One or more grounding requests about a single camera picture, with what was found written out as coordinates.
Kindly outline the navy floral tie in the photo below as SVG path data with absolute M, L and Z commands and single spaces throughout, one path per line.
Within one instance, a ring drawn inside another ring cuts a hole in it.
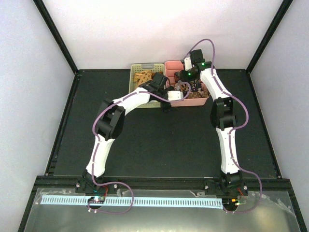
M 175 72 L 174 73 L 174 82 L 176 84 L 183 82 L 182 74 L 180 72 Z

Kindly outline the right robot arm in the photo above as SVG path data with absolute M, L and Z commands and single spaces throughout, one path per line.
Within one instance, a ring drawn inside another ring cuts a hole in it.
M 190 51 L 189 57 L 184 58 L 183 64 L 184 70 L 180 71 L 180 80 L 185 82 L 200 80 L 213 99 L 210 120 L 219 137 L 222 160 L 219 188 L 223 194 L 230 195 L 242 183 L 236 152 L 237 120 L 233 111 L 234 99 L 220 80 L 212 62 L 205 61 L 200 49 Z

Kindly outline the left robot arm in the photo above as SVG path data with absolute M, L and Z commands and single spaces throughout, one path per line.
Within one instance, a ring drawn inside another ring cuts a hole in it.
M 148 102 L 158 100 L 170 104 L 172 98 L 165 85 L 168 78 L 156 72 L 153 79 L 139 85 L 131 93 L 114 100 L 104 100 L 92 126 L 95 144 L 89 163 L 83 173 L 86 186 L 93 193 L 103 189 L 107 157 L 115 139 L 121 134 L 125 116 Z

